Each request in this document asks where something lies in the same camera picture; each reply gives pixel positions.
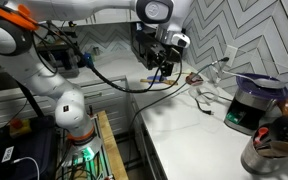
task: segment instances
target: white countertop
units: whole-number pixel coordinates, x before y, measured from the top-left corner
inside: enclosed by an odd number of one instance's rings
[[[135,56],[128,52],[107,55],[95,65],[108,78],[125,75],[131,89],[147,88],[148,84],[139,83],[139,80],[155,73],[154,70],[146,70],[137,62]],[[187,69],[195,71],[184,63],[183,70]],[[90,80],[89,73],[83,70],[80,76]],[[180,79],[180,85],[184,83],[185,77],[186,75],[183,75]],[[163,92],[134,94],[134,98],[138,107],[142,108],[178,87]],[[221,96],[232,98],[222,89],[218,90]],[[196,102],[186,91],[141,113],[168,179],[288,180],[288,167],[265,176],[252,175],[244,170],[240,157],[250,137],[223,123],[229,105],[230,102],[226,100],[211,103],[211,110],[215,114],[209,116],[197,109]]]

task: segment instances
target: chevron tile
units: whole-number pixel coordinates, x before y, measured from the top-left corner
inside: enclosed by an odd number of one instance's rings
[[[72,40],[77,41],[82,52],[92,52],[94,47],[101,53],[131,49],[128,23],[79,26],[75,32],[78,38]]]
[[[184,27],[192,45],[183,57],[195,68],[222,58],[230,45],[238,52],[226,70],[270,75],[288,87],[288,0],[195,0]],[[219,85],[231,94],[237,89],[230,75]]]

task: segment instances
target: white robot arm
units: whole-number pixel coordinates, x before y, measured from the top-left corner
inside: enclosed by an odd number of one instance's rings
[[[0,6],[0,65],[32,92],[57,101],[57,124],[69,131],[69,139],[78,150],[93,147],[96,153],[99,150],[96,144],[100,144],[100,140],[94,136],[94,125],[86,114],[83,93],[79,87],[59,74],[53,74],[41,63],[33,46],[34,26],[30,28],[25,23],[19,23],[21,20],[16,19],[18,17],[9,16],[19,16],[20,19],[21,16],[29,16],[29,19],[37,22],[73,21],[85,19],[106,8],[131,9],[137,12],[142,21],[159,24],[156,38],[161,43],[187,47],[190,44],[189,38],[181,30],[191,2],[192,0],[11,0]]]

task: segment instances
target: orange part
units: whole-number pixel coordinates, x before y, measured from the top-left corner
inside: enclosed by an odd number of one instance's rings
[[[4,11],[3,9],[0,8],[0,16],[3,17],[4,19],[18,25],[21,26],[27,30],[37,30],[38,26],[35,26],[33,23],[31,23],[30,21],[26,20],[25,18],[14,14],[14,13],[9,13]]]
[[[26,20],[30,21],[33,24],[37,24],[37,22],[30,17],[31,11],[26,6],[24,6],[23,4],[18,5],[18,12]]]
[[[23,127],[23,123],[20,119],[16,118],[11,120],[10,126],[12,126],[15,129],[20,129],[21,127]]]
[[[25,14],[26,16],[30,16],[31,11],[23,4],[18,5],[18,11]]]
[[[94,126],[93,126],[93,128],[90,130],[90,132],[88,132],[88,133],[87,133],[86,135],[84,135],[84,136],[73,137],[71,134],[68,134],[68,135],[67,135],[67,138],[70,139],[70,140],[81,141],[81,140],[84,140],[84,139],[90,137],[90,136],[93,134],[94,130],[95,130],[95,128],[94,128]]]

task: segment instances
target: cabinet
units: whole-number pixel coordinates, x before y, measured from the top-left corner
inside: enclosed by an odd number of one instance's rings
[[[139,110],[137,104],[133,97],[131,97],[131,113],[133,117],[134,114]],[[138,147],[138,151],[141,154],[142,161],[144,163],[145,171],[147,175],[150,176],[149,179],[154,180],[166,180],[164,169],[160,163],[157,156],[155,147],[152,143],[151,137],[147,131],[145,123],[141,115],[137,115],[134,121],[134,131],[135,131],[135,142]]]
[[[44,115],[53,115],[55,101],[48,97],[34,96],[34,99],[40,106]],[[18,96],[7,96],[1,99],[0,97],[0,127],[4,126],[20,109],[23,108],[26,102],[26,98],[23,94]],[[18,118],[32,118],[36,117],[36,113],[33,108],[27,103],[25,108],[18,114]]]
[[[126,87],[125,80],[116,80],[115,84]],[[109,118],[113,134],[125,133],[128,130],[128,118],[126,116],[126,93],[118,91],[111,86],[101,82],[80,84],[85,95],[85,108],[90,113],[89,106],[93,107],[93,113],[105,110]],[[25,104],[26,98],[19,89],[7,90],[8,92],[18,91],[14,95],[8,95],[6,91],[0,91],[0,127],[4,126]],[[56,102],[48,97],[34,95],[39,107],[45,115],[54,116]],[[35,111],[29,105],[17,116],[21,119],[36,117]]]
[[[126,87],[125,79],[116,80],[113,83]],[[103,82],[98,84],[84,83],[80,86],[85,96],[85,110],[87,113],[90,113],[89,106],[92,106],[93,113],[105,111],[114,135],[128,131],[126,93]]]
[[[137,14],[128,9],[103,9],[96,12],[91,17],[84,20],[73,21],[78,26],[94,25],[94,24],[108,24],[108,23],[122,23],[122,22],[136,22],[140,21]],[[53,21],[53,23],[62,27],[63,21]],[[65,22],[63,27],[67,27],[68,22]]]

